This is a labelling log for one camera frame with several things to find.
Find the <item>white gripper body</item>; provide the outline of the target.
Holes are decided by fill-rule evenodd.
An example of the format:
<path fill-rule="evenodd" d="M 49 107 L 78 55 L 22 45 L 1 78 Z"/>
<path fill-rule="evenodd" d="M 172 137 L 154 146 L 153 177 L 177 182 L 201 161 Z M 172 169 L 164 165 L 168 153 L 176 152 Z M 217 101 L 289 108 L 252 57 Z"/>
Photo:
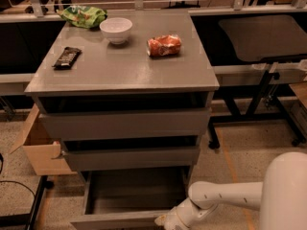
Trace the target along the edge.
<path fill-rule="evenodd" d="M 190 230 L 191 209 L 185 205 L 176 206 L 167 214 L 154 220 L 164 230 Z"/>

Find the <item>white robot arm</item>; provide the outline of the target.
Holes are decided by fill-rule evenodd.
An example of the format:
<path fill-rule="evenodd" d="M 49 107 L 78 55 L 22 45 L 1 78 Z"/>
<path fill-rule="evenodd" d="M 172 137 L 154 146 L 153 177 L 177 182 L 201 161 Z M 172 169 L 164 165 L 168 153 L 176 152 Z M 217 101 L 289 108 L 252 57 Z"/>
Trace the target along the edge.
<path fill-rule="evenodd" d="M 189 230 L 220 204 L 259 211 L 260 230 L 307 230 L 307 154 L 277 156 L 261 182 L 195 182 L 188 197 L 154 223 L 165 230 Z"/>

